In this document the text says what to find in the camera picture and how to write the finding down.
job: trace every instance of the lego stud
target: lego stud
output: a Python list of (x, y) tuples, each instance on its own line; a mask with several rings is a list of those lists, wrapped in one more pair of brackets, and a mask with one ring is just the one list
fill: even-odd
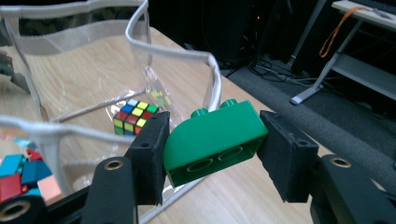
[(236, 102), (235, 99), (229, 99), (229, 100), (224, 101), (224, 102), (220, 105), (220, 108), (224, 108), (224, 107), (227, 107), (227, 106), (230, 106), (230, 105), (236, 105), (236, 104), (237, 104), (237, 102)]
[(122, 165), (123, 165), (123, 162), (119, 161), (119, 160), (109, 161), (105, 164), (105, 169), (117, 170), (117, 169), (121, 168)]
[(209, 113), (209, 112), (207, 111), (206, 108), (201, 108), (201, 109), (197, 109), (194, 112), (192, 112), (190, 117), (191, 118), (195, 118), (195, 117), (199, 117), (199, 116), (205, 115), (207, 113)]
[(203, 159), (201, 161), (196, 161), (195, 163), (193, 163), (192, 165), (190, 165), (187, 168), (188, 172), (197, 172), (200, 170), (204, 170), (206, 167), (210, 166), (210, 164), (212, 164), (213, 159)]
[(232, 159), (235, 156), (237, 156), (239, 153), (242, 152), (242, 150), (244, 150), (243, 147), (231, 148), (229, 150), (221, 152), (218, 159), (219, 159), (219, 161), (227, 161), (227, 160)]
[(31, 204), (28, 201), (16, 201), (0, 211), (0, 222), (14, 220), (29, 211)]

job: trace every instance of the wooden table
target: wooden table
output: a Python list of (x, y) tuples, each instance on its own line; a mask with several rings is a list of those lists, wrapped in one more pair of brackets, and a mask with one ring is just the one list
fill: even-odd
[[(151, 35), (154, 44), (179, 48), (177, 44), (155, 29), (151, 29)], [(111, 39), (110, 42), (103, 44), (102, 47), (106, 51), (116, 50), (118, 55), (121, 55), (117, 60), (122, 63), (118, 63), (119, 66), (112, 66), (111, 70), (99, 64), (100, 69), (93, 71), (92, 74), (96, 75), (96, 73), (104, 70), (111, 72), (111, 74), (127, 70), (121, 65), (128, 61), (131, 52), (128, 48), (120, 47), (125, 46), (123, 38), (117, 41), (115, 42), (115, 39)], [(71, 57), (70, 55), (75, 54), (78, 60), (83, 60), (84, 57), (81, 57), (81, 53), (87, 52), (81, 52), (80, 50), (71, 51), (66, 56)], [(43, 64), (51, 60), (53, 62), (51, 62), (49, 67), (53, 70), (59, 69), (59, 67), (54, 67), (54, 64), (63, 62), (63, 59), (57, 58), (44, 60), (44, 62), (34, 57), (28, 59), (31, 64), (35, 65), (32, 70), (39, 69), (44, 66)], [(156, 68), (157, 72), (161, 72), (162, 79), (167, 84), (167, 88), (170, 89), (175, 102), (181, 108), (182, 114), (189, 115), (194, 109), (200, 107), (202, 103), (201, 97), (197, 96), (205, 93), (205, 78), (207, 76), (205, 74), (208, 74), (207, 66), (204, 64), (176, 63), (166, 59), (154, 59), (153, 67)], [(16, 93), (8, 95), (2, 93), (0, 114), (12, 114), (12, 111), (18, 111), (22, 105), (26, 105), (19, 104), (19, 102), (26, 101), (31, 104), (29, 95), (13, 87), (11, 88), (11, 91)], [(249, 100), (258, 112), (260, 110), (270, 110), (270, 108), (241, 90), (231, 81), (223, 78), (221, 101), (223, 102), (230, 98), (234, 98), (238, 102)], [(24, 118), (38, 119), (38, 116), (33, 112), (28, 112), (28, 109), (19, 112), (21, 112), (19, 115)], [(71, 122), (81, 124), (79, 123), (80, 119), (72, 120)], [(98, 128), (112, 132), (111, 124), (110, 127)], [(2, 150), (0, 153), (0, 156), (3, 157), (9, 151)], [(328, 153), (328, 151), (326, 148), (321, 147), (320, 154), (324, 153)], [(260, 160), (254, 157), (252, 160), (244, 161), (206, 177), (182, 198), (152, 219), (150, 223), (312, 223), (312, 219), (309, 212), (309, 203), (289, 204), (281, 201), (272, 180), (262, 168)]]

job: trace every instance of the screw hole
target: screw hole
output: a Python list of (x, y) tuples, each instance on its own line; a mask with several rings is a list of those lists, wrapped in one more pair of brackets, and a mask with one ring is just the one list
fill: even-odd
[(23, 214), (25, 214), (31, 204), (27, 201), (19, 201), (7, 205), (2, 211), (0, 211), (0, 221), (6, 222), (13, 220)]
[(298, 144), (303, 145), (303, 146), (307, 146), (308, 145), (308, 142), (303, 140), (303, 139), (298, 139), (297, 142), (298, 142)]
[(352, 166), (352, 164), (350, 164), (349, 161), (340, 159), (340, 158), (333, 158), (331, 160), (332, 164), (339, 166), (339, 167), (343, 167), (343, 168), (349, 168)]
[(117, 170), (123, 165), (122, 161), (109, 161), (105, 164), (105, 169), (107, 170)]

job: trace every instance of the orange strap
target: orange strap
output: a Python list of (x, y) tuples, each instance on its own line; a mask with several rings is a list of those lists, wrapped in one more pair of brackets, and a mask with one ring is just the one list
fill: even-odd
[[(337, 27), (335, 27), (335, 29), (334, 29), (334, 30), (332, 31), (332, 33), (329, 35), (329, 37), (327, 38), (327, 40), (324, 42), (324, 44), (323, 44), (323, 46), (322, 46), (322, 48), (321, 48), (321, 50), (320, 50), (320, 52), (319, 52), (320, 58), (326, 57), (326, 55), (329, 53), (329, 49), (332, 47), (332, 42), (334, 41), (335, 37), (337, 36), (338, 31), (340, 30), (340, 28), (341, 28), (342, 24), (344, 23), (344, 21), (346, 21), (347, 18), (348, 18), (350, 15), (352, 15), (355, 11), (357, 11), (357, 10), (362, 10), (362, 9), (366, 9), (366, 7), (352, 7), (350, 10), (348, 10), (348, 11), (346, 12), (346, 14), (344, 14), (343, 19), (341, 19), (340, 23), (338, 23)], [(327, 45), (327, 42), (329, 41), (330, 36), (332, 37), (332, 39), (330, 40), (329, 45)]]

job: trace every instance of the table surface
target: table surface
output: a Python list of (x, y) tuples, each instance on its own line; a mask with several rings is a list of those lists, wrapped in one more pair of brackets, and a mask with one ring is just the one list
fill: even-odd
[[(151, 28), (151, 36), (154, 44), (180, 48), (153, 28)], [(207, 73), (207, 67), (189, 63), (165, 66), (161, 59), (158, 60), (157, 66), (159, 69), (157, 71), (169, 71), (170, 69), (169, 73), (172, 75), (163, 72), (163, 78), (167, 79), (171, 86), (173, 82), (175, 86), (171, 88), (179, 88), (177, 91), (171, 91), (174, 94), (173, 97), (188, 110), (199, 108), (199, 100), (183, 100), (186, 98), (183, 94), (186, 88), (180, 87), (193, 86), (189, 91), (194, 93), (200, 89), (205, 90), (202, 74)], [(188, 76), (175, 78), (180, 74), (188, 74)], [(26, 105), (29, 105), (28, 108), (32, 108), (29, 95), (12, 87), (9, 83), (5, 84), (4, 79), (0, 79), (0, 84), (2, 83), (0, 114), (12, 114), (12, 111)], [(5, 92), (13, 92), (13, 94), (7, 95)], [(223, 77), (221, 101), (231, 98), (238, 102), (249, 100), (258, 112), (271, 110)], [(19, 113), (22, 113), (24, 118), (37, 119), (37, 116), (30, 110), (23, 109)], [(2, 150), (0, 156), (3, 157), (9, 152), (8, 149)], [(320, 146), (319, 155), (328, 153), (329, 151), (325, 147)], [(309, 203), (293, 204), (281, 201), (268, 173), (262, 168), (260, 160), (254, 157), (206, 177), (183, 197), (165, 208), (150, 223), (312, 223), (312, 219)]]

